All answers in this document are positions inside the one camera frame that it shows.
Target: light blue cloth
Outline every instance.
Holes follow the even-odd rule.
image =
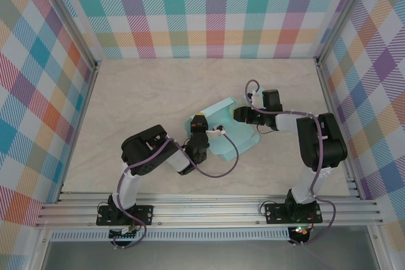
[[[254,134],[254,128],[245,123],[239,123],[234,120],[234,109],[239,107],[235,99],[229,97],[219,103],[202,110],[205,115],[209,130],[216,126],[223,125],[228,137],[237,146],[239,154],[256,145],[260,140],[259,134]],[[190,134],[190,122],[194,116],[191,116],[184,123],[188,137]],[[236,157],[234,147],[225,137],[218,137],[209,140],[209,150],[214,155],[219,155],[222,159],[230,161]]]

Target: black servo bracket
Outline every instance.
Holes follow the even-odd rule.
[[[134,205],[133,207],[126,210],[133,217],[140,219],[145,223],[146,226],[152,224],[153,219],[153,206],[138,206]],[[99,206],[97,212],[97,226],[132,226],[133,220],[128,216],[124,215],[118,217],[111,210],[110,206]]]
[[[300,217],[296,221],[292,220],[287,212],[285,204],[265,204],[265,216],[267,224],[320,224],[322,223],[322,213],[319,204],[314,205],[314,212],[306,217]]]

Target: black mounting plate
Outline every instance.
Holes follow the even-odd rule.
[[[312,222],[314,222],[314,224],[320,224],[323,221],[322,213],[320,211],[319,204],[316,204],[316,212],[313,214],[313,219],[308,216],[298,222],[293,222],[287,214],[285,204],[265,204],[266,222],[268,224],[312,224]]]
[[[141,221],[145,223],[146,226],[150,226],[152,224],[153,218],[153,206],[133,206],[129,212],[132,216],[139,218]],[[127,220],[125,222],[118,222],[111,216],[111,209],[109,206],[99,206],[98,215],[97,215],[97,226],[132,226],[133,222],[132,219],[126,217]]]

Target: marble-pattern surface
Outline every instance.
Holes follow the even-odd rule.
[[[242,100],[255,78],[278,89],[284,109],[327,111],[312,59],[113,59],[101,65],[78,138],[64,191],[114,192],[121,174],[121,143],[161,124],[179,142],[184,121],[226,97]],[[208,155],[201,169],[219,174],[226,162]],[[212,179],[197,171],[186,176],[162,164],[144,177],[140,192],[192,194],[286,194],[303,163],[295,135],[273,132],[241,154],[228,176]],[[348,195],[345,174],[336,169],[323,195]]]

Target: enclosure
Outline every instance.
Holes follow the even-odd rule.
[[[405,0],[0,8],[0,269],[404,268]],[[168,163],[143,176],[147,236],[114,250],[96,219],[117,191],[123,141],[162,125],[186,143],[197,113],[248,105],[251,79],[277,89],[284,110],[337,119],[348,157],[319,192],[337,208],[318,201],[323,222],[311,237],[325,236],[293,246],[291,224],[260,214],[300,182],[302,154],[297,134],[248,125],[251,142],[223,178],[180,175]],[[228,171],[235,156],[209,142],[200,169]]]

